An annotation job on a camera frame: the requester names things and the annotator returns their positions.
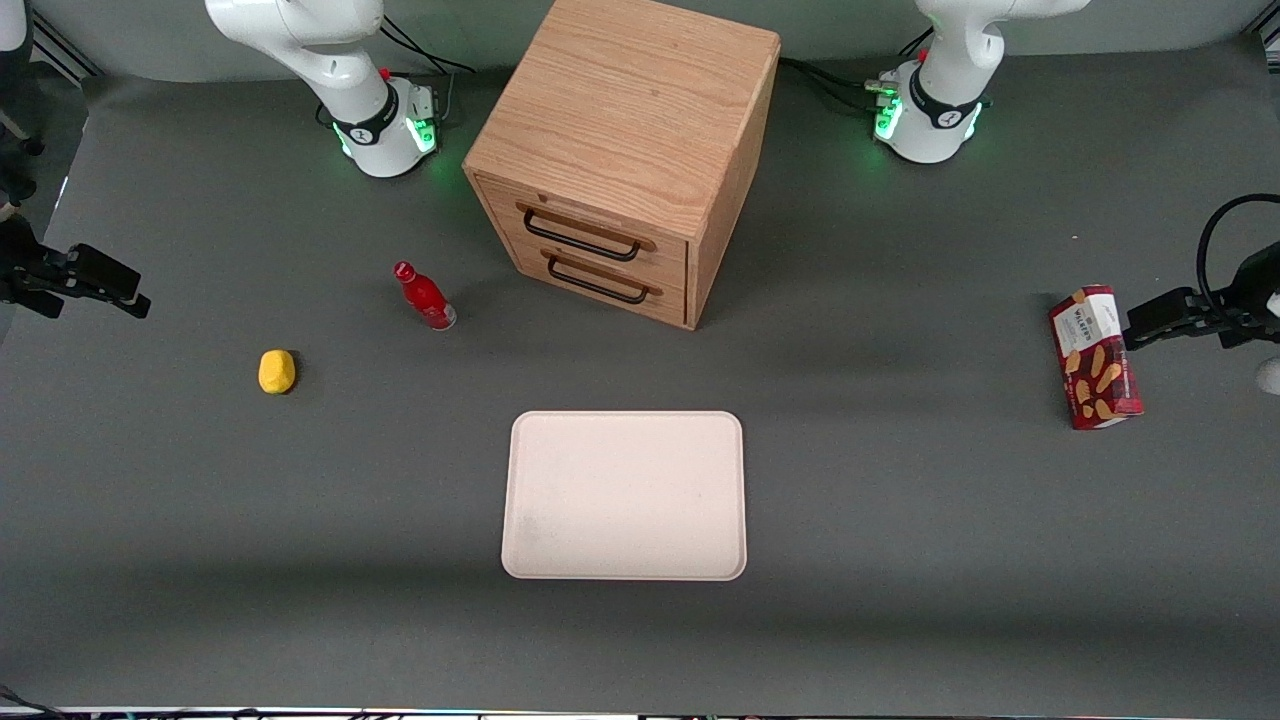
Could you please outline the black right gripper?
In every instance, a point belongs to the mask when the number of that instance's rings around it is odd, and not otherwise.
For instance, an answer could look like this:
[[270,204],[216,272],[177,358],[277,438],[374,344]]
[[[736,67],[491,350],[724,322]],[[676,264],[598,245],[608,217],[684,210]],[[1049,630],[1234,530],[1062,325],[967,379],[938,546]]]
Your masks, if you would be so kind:
[[137,319],[145,319],[151,300],[140,292],[141,274],[115,258],[73,245],[67,255],[37,241],[23,215],[1,223],[1,301],[58,319],[63,297],[95,299]]

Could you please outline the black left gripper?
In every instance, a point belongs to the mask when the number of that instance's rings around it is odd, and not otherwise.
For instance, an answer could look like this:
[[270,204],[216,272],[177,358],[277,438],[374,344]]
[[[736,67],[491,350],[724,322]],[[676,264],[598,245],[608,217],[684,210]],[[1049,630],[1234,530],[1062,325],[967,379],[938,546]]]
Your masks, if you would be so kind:
[[1194,290],[1170,290],[1126,313],[1128,351],[1138,351],[1164,340],[1203,336],[1204,323],[1222,323],[1219,342],[1224,350],[1254,341],[1276,343],[1279,243],[1249,255],[1236,269],[1231,283],[1217,291],[1208,287],[1207,259],[1207,243],[1201,243],[1201,295]]

